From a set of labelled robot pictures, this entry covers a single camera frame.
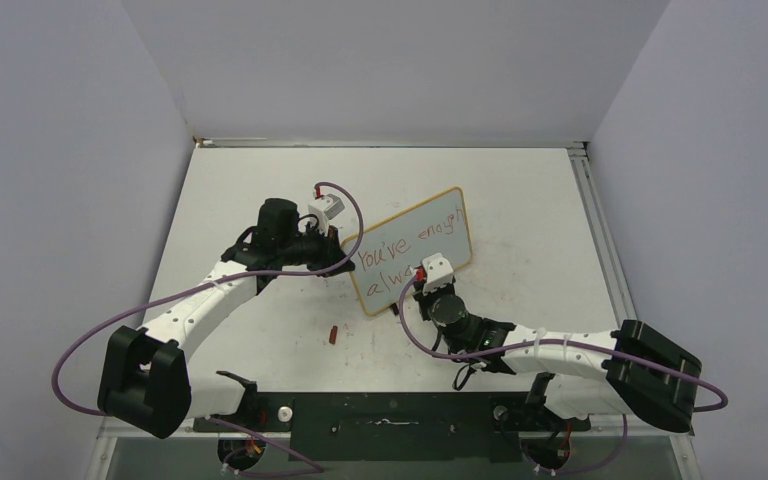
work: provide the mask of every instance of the black joint housing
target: black joint housing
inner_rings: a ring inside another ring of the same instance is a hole
[[[469,313],[463,299],[455,294],[454,279],[427,295],[421,291],[424,284],[424,281],[414,282],[414,288],[419,290],[414,299],[419,304],[422,319],[434,323],[450,352],[472,353],[501,347],[508,332],[516,328],[513,323],[497,322]],[[504,353],[495,353],[472,359],[469,363],[485,362],[487,365],[481,371],[513,375],[513,370],[502,361],[503,356]]]
[[[140,366],[151,364],[148,372]],[[184,421],[192,395],[183,350],[162,343],[146,329],[119,327],[107,342],[98,390],[98,408],[157,438]]]
[[[625,320],[613,332],[615,350],[641,357],[699,378],[702,363],[687,350],[638,320]],[[603,364],[606,378],[635,415],[646,423],[669,432],[690,431],[696,385],[612,357]]]
[[[305,265],[308,270],[323,270],[346,258],[340,247],[340,237],[333,226],[323,234],[310,224],[299,232],[298,207],[283,198],[269,198],[260,207],[257,225],[249,227],[240,238],[220,257],[223,262],[234,261],[245,265],[249,271],[282,270],[290,265]],[[251,242],[246,242],[251,234]],[[339,268],[320,275],[331,277],[354,271],[351,260]],[[275,275],[257,276],[257,293],[260,294]]]

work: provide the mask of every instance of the red handwriting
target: red handwriting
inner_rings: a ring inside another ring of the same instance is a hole
[[[369,289],[366,291],[366,296],[371,297],[379,293],[384,293],[384,290],[382,290],[382,287],[381,287],[382,285],[384,286],[384,288],[387,289],[388,292],[393,291],[391,287],[402,288],[402,282],[405,279],[411,278],[410,268],[411,266],[408,265],[407,267],[405,267],[404,271],[400,271],[395,276],[391,276],[390,274],[387,274],[387,276],[385,277],[383,273],[378,272],[378,278],[381,279],[381,282],[380,283],[375,282],[372,285],[370,285]]]
[[[455,233],[456,223],[461,223],[464,220],[465,215],[460,208],[455,209],[455,213],[450,213],[444,222],[429,225],[428,228],[419,232],[416,237],[420,240],[428,240],[437,234],[451,235]]]
[[[387,254],[389,253],[389,260],[395,260],[399,255],[404,255],[410,250],[407,240],[404,238],[399,239],[396,242],[387,245],[387,242],[381,242],[381,247],[375,250],[364,250],[358,253],[360,257],[360,264],[363,266],[363,271],[370,267],[377,267],[388,260]]]
[[[446,216],[445,220],[432,225],[419,232],[417,238],[420,240],[427,240],[434,235],[451,235],[458,229],[459,224],[466,224],[466,215],[464,211],[458,207],[455,208],[454,213],[450,213]],[[363,271],[367,271],[370,268],[377,267],[383,263],[395,261],[400,256],[406,254],[411,249],[411,245],[404,238],[400,238],[395,242],[381,242],[381,246],[373,249],[365,249],[358,252],[358,258],[360,264],[363,267]],[[378,272],[378,279],[366,290],[366,296],[372,297],[374,295],[382,293],[392,293],[399,291],[403,287],[403,283],[411,278],[411,265],[405,266],[404,270],[399,270],[395,275],[389,273],[385,274],[383,271]]]

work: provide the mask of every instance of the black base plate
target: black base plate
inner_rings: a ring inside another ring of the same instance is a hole
[[[527,392],[447,393],[259,393],[266,407],[266,425],[246,425],[259,431],[292,431],[290,446],[322,461],[433,461],[488,458],[491,462],[520,462],[518,442],[502,436],[493,408],[511,411],[505,430],[554,431],[557,417],[543,409],[539,415],[518,416]],[[290,423],[277,419],[278,408],[292,406]],[[233,415],[223,419],[245,425]],[[588,430],[589,421],[570,423]],[[199,432],[230,429],[197,419]]]

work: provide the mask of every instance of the white cable tie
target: white cable tie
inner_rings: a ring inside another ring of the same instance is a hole
[[[569,341],[570,338],[572,338],[572,334],[571,333],[565,333],[564,334],[564,344],[563,345],[564,345],[564,361],[565,362],[567,361],[567,342]]]
[[[534,338],[534,357],[539,358],[540,357],[540,339],[546,336],[546,329],[543,327],[540,327],[537,329],[537,332],[535,332],[537,336]]]
[[[222,286],[221,284],[219,284],[216,280],[211,280],[210,283],[213,284],[214,288],[216,288],[217,290],[222,292],[222,295],[224,295],[226,297],[228,296],[228,290],[226,290],[225,287]]]

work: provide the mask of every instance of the white table surface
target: white table surface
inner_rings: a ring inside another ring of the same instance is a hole
[[[456,287],[472,313],[556,331],[617,327],[564,149],[196,149],[152,298],[200,281],[257,222],[264,199],[290,199],[305,213],[313,184],[323,180],[356,197],[367,225],[460,186],[474,258]],[[350,204],[335,225],[341,238],[356,232]],[[409,303],[410,324],[430,346],[434,327]],[[417,350],[391,313],[367,317],[348,275],[276,279],[189,364],[191,377],[229,370],[261,391],[300,392],[448,392],[458,368]],[[522,391],[532,378],[479,373],[466,390]]]

